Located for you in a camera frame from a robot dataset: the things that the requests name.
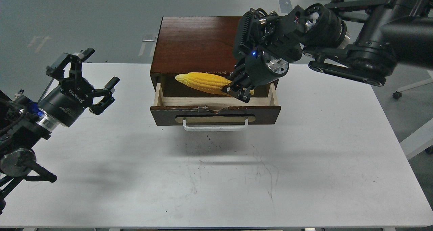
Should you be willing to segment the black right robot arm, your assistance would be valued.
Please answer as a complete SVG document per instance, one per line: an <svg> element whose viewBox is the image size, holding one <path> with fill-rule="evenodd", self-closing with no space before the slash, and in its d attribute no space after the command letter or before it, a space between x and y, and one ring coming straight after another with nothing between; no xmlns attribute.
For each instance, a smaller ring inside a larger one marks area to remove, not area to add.
<svg viewBox="0 0 433 231"><path fill-rule="evenodd" d="M237 64L222 92L248 103L302 55L316 72L378 87L398 64L432 70L431 9L432 0L332 0L283 16L250 9L238 22Z"/></svg>

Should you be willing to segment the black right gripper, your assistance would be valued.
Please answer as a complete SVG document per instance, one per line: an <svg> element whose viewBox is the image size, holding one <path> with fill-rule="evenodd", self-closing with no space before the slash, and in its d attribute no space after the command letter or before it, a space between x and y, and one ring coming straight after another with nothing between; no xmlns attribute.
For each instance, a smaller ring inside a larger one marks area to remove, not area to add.
<svg viewBox="0 0 433 231"><path fill-rule="evenodd" d="M285 76L289 63L264 51L254 51L240 59L231 73L231 82L222 92L244 103L249 103L254 86L264 86Z"/></svg>

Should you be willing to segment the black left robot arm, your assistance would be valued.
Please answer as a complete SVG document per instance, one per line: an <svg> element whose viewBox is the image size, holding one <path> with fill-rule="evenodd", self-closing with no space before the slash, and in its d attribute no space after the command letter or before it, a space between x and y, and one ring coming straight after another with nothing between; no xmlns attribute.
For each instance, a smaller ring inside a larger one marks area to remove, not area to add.
<svg viewBox="0 0 433 231"><path fill-rule="evenodd" d="M82 64L95 52L88 48L79 53L62 53L46 67L46 75L58 85L39 101L30 100L20 90L10 99L1 94L1 210L5 198L23 180L54 183L57 176L37 163L32 147L48 140L58 126L70 127L85 111L99 115L114 102L113 77L102 89L95 89L82 76Z"/></svg>

